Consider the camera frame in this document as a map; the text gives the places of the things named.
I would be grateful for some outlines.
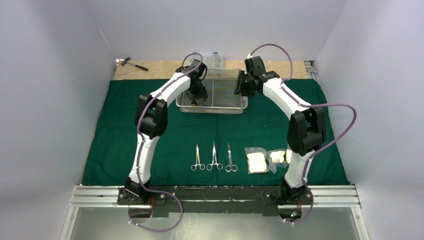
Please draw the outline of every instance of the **robotic arm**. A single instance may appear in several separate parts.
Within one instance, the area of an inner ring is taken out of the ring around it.
[[[282,84],[282,80],[278,74],[274,71],[267,72],[261,57],[248,58],[244,62],[247,73],[242,70],[239,72],[234,94],[253,97],[256,91],[258,91],[277,104],[290,119],[287,142],[293,154],[286,156],[286,158],[290,158],[290,165],[281,182],[281,199],[285,203],[296,200],[305,192],[304,183],[307,181],[306,178],[309,171],[309,166],[305,169],[305,164],[308,162],[308,157],[314,151],[318,150],[326,140],[324,111],[322,108],[307,108],[296,103],[282,88],[285,88],[301,104],[309,105],[309,103],[299,98],[285,84]],[[150,109],[154,109],[154,113],[146,113],[141,120],[139,131],[142,135],[137,135],[137,149],[134,163],[124,184],[126,192],[141,198],[142,201],[146,200],[147,194],[144,194],[144,190],[140,186],[137,168],[139,168],[142,184],[148,187],[153,152],[159,137],[165,132],[168,123],[168,103],[171,103],[185,90],[188,90],[192,102],[208,97],[200,79],[200,76],[202,76],[206,69],[203,63],[201,63],[197,71],[192,72],[188,76],[180,77],[198,64],[199,61],[195,60],[191,66],[180,67],[164,86],[150,95],[141,95],[139,98],[135,118],[136,125],[147,103],[152,100],[152,96],[162,93],[150,106]],[[176,80],[178,77],[180,78],[176,82],[166,87],[168,83]]]

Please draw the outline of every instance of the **hammer head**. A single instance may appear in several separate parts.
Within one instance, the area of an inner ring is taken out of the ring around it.
[[[129,57],[127,57],[127,58],[125,58],[120,64],[121,64],[121,66],[124,66],[127,62],[128,62],[128,60],[131,60],[131,58],[129,58]]]

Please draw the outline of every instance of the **hammer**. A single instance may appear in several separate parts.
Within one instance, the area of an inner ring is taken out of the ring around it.
[[[120,64],[122,66],[124,66],[125,64],[133,65],[134,67],[139,68],[139,69],[144,70],[144,71],[148,71],[149,70],[147,67],[134,64],[134,63],[130,62],[129,60],[131,60],[131,58],[127,57]]]

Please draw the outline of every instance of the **green cloth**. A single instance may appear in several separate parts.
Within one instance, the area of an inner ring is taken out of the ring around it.
[[[137,132],[135,114],[141,93],[151,93],[166,80],[112,80],[97,121],[94,139],[85,164],[82,184],[86,186],[123,185],[133,165]],[[326,98],[313,79],[286,82],[299,97],[311,104],[325,103]],[[325,109],[327,141],[334,139],[328,110]],[[245,148],[267,151],[287,147],[289,119],[268,98],[256,94],[248,99],[242,114],[181,112],[172,102],[168,106],[168,126],[160,137],[151,164],[151,185],[280,185],[287,168],[276,174],[248,174]],[[228,165],[230,144],[236,172],[191,170],[196,162],[196,144],[200,162],[212,162],[213,142],[217,160]],[[308,180],[311,185],[349,184],[336,145],[318,154],[312,161]]]

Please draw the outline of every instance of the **surgical scissors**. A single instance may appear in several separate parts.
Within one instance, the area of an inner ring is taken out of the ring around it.
[[[205,165],[204,164],[200,164],[200,157],[199,157],[199,145],[196,144],[196,164],[191,165],[191,170],[192,171],[196,171],[196,169],[198,168],[200,170],[205,170]]]
[[[222,163],[218,163],[218,161],[217,161],[217,151],[215,150],[215,141],[213,141],[213,150],[212,150],[212,163],[211,164],[208,164],[207,166],[206,166],[206,169],[208,170],[208,171],[211,171],[212,170],[212,168],[214,167],[214,165],[216,165],[216,168],[218,169],[218,170],[222,170],[223,169],[223,164]]]
[[[227,172],[231,172],[231,171],[236,172],[237,169],[238,169],[238,167],[237,167],[237,165],[233,165],[233,160],[231,158],[230,143],[228,143],[228,161],[229,161],[229,164],[227,166],[225,166],[225,171],[227,171]]]

